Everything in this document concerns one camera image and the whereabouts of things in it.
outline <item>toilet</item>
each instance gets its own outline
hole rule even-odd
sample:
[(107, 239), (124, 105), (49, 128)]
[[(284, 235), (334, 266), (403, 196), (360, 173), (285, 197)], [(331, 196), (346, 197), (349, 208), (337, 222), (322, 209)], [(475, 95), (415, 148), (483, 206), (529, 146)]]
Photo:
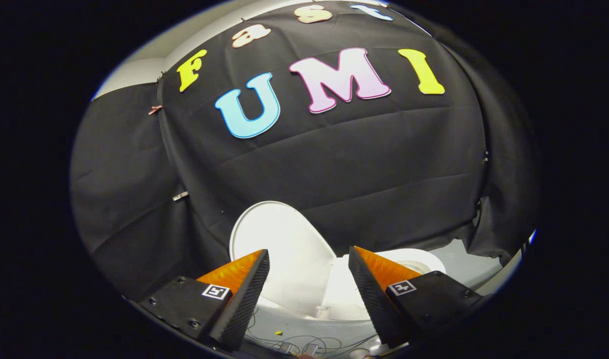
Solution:
[[(257, 307), (279, 308), (307, 320), (370, 320), (348, 268), (348, 255), (336, 257), (296, 209), (266, 201), (241, 214), (229, 241), (231, 261), (263, 248), (269, 251), (270, 272)], [(376, 253), (422, 274), (446, 273), (442, 262), (425, 250)]]

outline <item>blue letter u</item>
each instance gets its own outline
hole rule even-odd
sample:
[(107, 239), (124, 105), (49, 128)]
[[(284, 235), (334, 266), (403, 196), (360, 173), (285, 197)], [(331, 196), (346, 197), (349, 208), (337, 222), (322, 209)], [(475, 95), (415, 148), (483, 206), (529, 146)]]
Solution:
[(232, 89), (216, 101), (216, 109), (219, 109), (225, 119), (225, 124), (232, 135), (239, 139), (248, 139), (258, 136), (270, 129), (280, 116), (280, 104), (273, 92), (269, 80), (271, 73), (266, 72), (254, 77), (247, 82), (247, 88), (255, 89), (263, 105), (263, 114), (255, 120), (248, 120), (240, 106), (238, 96), (239, 89)]

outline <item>toilet lid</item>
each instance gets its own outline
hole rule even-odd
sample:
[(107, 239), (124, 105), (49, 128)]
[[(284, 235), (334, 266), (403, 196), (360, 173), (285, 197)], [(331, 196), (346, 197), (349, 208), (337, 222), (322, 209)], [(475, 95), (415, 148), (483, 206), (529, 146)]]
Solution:
[(292, 311), (316, 316), (336, 255), (296, 209), (266, 201), (245, 211), (231, 234), (232, 261), (267, 249), (270, 272), (261, 296)]

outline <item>pink letter m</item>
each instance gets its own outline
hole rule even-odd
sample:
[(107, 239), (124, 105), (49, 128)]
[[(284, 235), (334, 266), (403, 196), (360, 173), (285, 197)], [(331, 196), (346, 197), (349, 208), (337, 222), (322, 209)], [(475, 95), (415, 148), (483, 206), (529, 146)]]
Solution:
[(297, 72), (302, 77), (311, 95), (309, 111), (314, 114), (329, 111), (336, 106), (336, 100), (327, 96), (322, 88), (338, 95), (344, 102), (350, 102), (353, 79), (357, 82), (355, 94), (363, 100), (389, 95), (391, 88), (386, 86), (373, 70), (366, 58), (364, 48), (346, 48), (338, 55), (338, 70), (318, 59), (309, 57), (289, 66), (291, 72)]

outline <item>cable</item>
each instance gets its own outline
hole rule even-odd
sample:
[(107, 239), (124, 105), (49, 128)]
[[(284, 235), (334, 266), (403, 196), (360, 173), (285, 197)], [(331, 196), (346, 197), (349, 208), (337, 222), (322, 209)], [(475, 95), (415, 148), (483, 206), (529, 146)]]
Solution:
[(319, 339), (319, 338), (313, 339), (313, 341), (310, 341), (309, 343), (307, 343), (307, 345), (304, 346), (304, 348), (306, 349), (314, 341), (320, 341), (322, 343), (322, 345), (324, 345), (324, 354), (323, 355), (326, 355), (327, 354), (327, 343), (325, 343), (322, 339)]
[(357, 347), (358, 345), (361, 345), (361, 344), (365, 343), (366, 341), (368, 341), (369, 339), (371, 339), (371, 338), (373, 338), (373, 337), (375, 337), (375, 336), (377, 336), (377, 334), (375, 334), (374, 336), (370, 336), (370, 337), (368, 337), (368, 338), (364, 339), (364, 340), (363, 340), (363, 341), (361, 341), (361, 342), (356, 343), (354, 346), (352, 346), (351, 348), (349, 348), (349, 349), (347, 349), (347, 350), (343, 351), (342, 353), (335, 354), (335, 355), (332, 355), (332, 356), (327, 357), (327, 358), (333, 358), (333, 357), (337, 357), (338, 355), (342, 355), (342, 354), (344, 354), (344, 353), (346, 353), (346, 352), (350, 352), (351, 350), (355, 349), (355, 347)]
[[(374, 334), (374, 335), (372, 335), (372, 336), (370, 336), (370, 337), (368, 337), (368, 338), (362, 339), (361, 341), (358, 341), (358, 342), (356, 342), (356, 343), (352, 343), (352, 344), (347, 345), (347, 346), (342, 346), (342, 341), (341, 341), (341, 340), (339, 340), (339, 339), (337, 339), (337, 338), (333, 338), (333, 337), (322, 337), (322, 338), (318, 338), (318, 337), (316, 337), (316, 336), (294, 336), (294, 337), (289, 337), (289, 338), (282, 339), (282, 340), (279, 340), (279, 341), (276, 341), (276, 340), (273, 340), (273, 339), (259, 338), (259, 337), (255, 336), (255, 335), (252, 333), (252, 331), (250, 330), (252, 327), (254, 327), (254, 325), (256, 325), (256, 316), (255, 316), (255, 314), (258, 312), (258, 310), (259, 310), (259, 309), (256, 309), (256, 311), (255, 311), (255, 312), (252, 314), (252, 318), (254, 318), (254, 324), (250, 325), (250, 326), (247, 328), (247, 331), (249, 332), (249, 335), (247, 335), (247, 334), (245, 334), (245, 335), (246, 335), (246, 336), (249, 336), (249, 337), (252, 337), (253, 339), (255, 339), (255, 340), (257, 340), (257, 341), (260, 341), (260, 342), (262, 342), (262, 343), (265, 343), (266, 345), (269, 345), (269, 348), (270, 348), (270, 349), (271, 349), (271, 348), (273, 348), (273, 347), (274, 347), (274, 346), (276, 346), (276, 345), (278, 345), (278, 346), (279, 346), (279, 345), (281, 345), (282, 343), (284, 343), (284, 342), (286, 342), (286, 341), (289, 341), (289, 340), (291, 340), (291, 339), (295, 339), (295, 338), (302, 338), (302, 337), (309, 337), (309, 338), (313, 338), (313, 341), (310, 341), (309, 343), (307, 343), (307, 345), (310, 345), (311, 343), (313, 343), (313, 342), (315, 342), (315, 341), (321, 341), (321, 342), (322, 342), (322, 345), (324, 345), (324, 353), (323, 353), (322, 357), (324, 357), (324, 356), (325, 356), (325, 355), (327, 355), (327, 354), (330, 354), (330, 353), (336, 352), (336, 351), (338, 351), (338, 350), (340, 350), (340, 349), (344, 349), (344, 348), (349, 348), (349, 347), (351, 347), (350, 349), (345, 350), (345, 351), (344, 351), (344, 352), (342, 352), (342, 353), (335, 354), (335, 355), (332, 355), (332, 356), (328, 357), (328, 358), (333, 358), (333, 357), (336, 357), (336, 356), (338, 356), (338, 355), (342, 355), (342, 354), (344, 354), (344, 353), (346, 353), (346, 352), (349, 352), (350, 350), (353, 350), (353, 349), (354, 349), (356, 346), (361, 345), (361, 344), (365, 343), (366, 341), (368, 341), (369, 339), (371, 339), (371, 338), (373, 338), (373, 337), (376, 337), (376, 336), (377, 336), (377, 334)], [(327, 347), (327, 343), (325, 343), (325, 341), (323, 341), (322, 339), (333, 339), (333, 340), (335, 340), (335, 341), (338, 341), (339, 346), (338, 346), (337, 348), (328, 348), (328, 347)], [(293, 346), (294, 346), (296, 349), (298, 349), (298, 354), (300, 354), (300, 353), (301, 353), (300, 347), (298, 347), (298, 346), (296, 346), (296, 345), (293, 345)]]

